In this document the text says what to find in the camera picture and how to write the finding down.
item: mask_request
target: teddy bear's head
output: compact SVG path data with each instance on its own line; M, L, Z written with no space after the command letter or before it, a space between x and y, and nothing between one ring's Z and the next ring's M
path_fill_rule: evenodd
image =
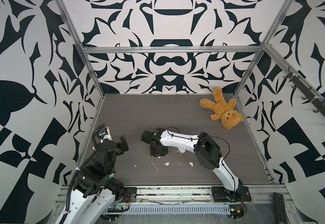
M236 110L227 110L221 116L221 123L227 129L231 129L232 127L236 126L239 122L243 121L244 117Z

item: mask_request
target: black remote control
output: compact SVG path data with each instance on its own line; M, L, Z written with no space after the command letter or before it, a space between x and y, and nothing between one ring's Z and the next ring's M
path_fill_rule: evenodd
M282 194L273 193L274 202L276 204L276 218L277 224L287 224L287 214L285 212L284 198Z

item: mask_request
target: stuffed animal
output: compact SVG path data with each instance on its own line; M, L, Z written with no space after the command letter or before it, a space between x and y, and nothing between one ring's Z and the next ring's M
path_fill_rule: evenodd
M223 127L231 129L236 126L240 121L244 120L242 114L238 111L233 110L236 105L236 99L232 98L227 103L223 98L222 89L220 87L215 87L212 91L215 101L210 101L209 99L201 99L200 106L203 108L211 109L215 113L210 115L211 120L221 119Z

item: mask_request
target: black and white patterned wall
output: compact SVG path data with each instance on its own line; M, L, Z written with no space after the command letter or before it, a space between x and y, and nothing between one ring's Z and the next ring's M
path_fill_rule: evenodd
M83 45L259 45L284 0L66 0ZM105 93L233 92L252 53L91 55Z
M99 99L54 1L0 1L0 223L47 222Z
M297 0L272 41L325 97L325 0ZM325 223L325 118L264 53L239 95L263 155L297 208Z

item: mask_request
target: dark wood grain surface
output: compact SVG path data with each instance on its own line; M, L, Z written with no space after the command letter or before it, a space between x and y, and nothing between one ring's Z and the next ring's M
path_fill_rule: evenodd
M226 95L225 99L228 101L231 97ZM195 155L188 151L181 154L177 148L169 147L169 154L160 159L150 156L149 145L141 141L144 130L174 126L183 134L206 132L224 138L231 147L225 161L232 172L244 184L269 183L245 124L240 122L231 130L225 129L220 120L210 120L213 111L200 107L201 98L213 100L212 95L107 95L97 126L106 123L114 141L119 141L124 134L129 145L129 151L117 157L115 177L125 185L221 184L218 177L200 166ZM225 156L227 144L217 138L214 140ZM92 143L86 158L91 153Z

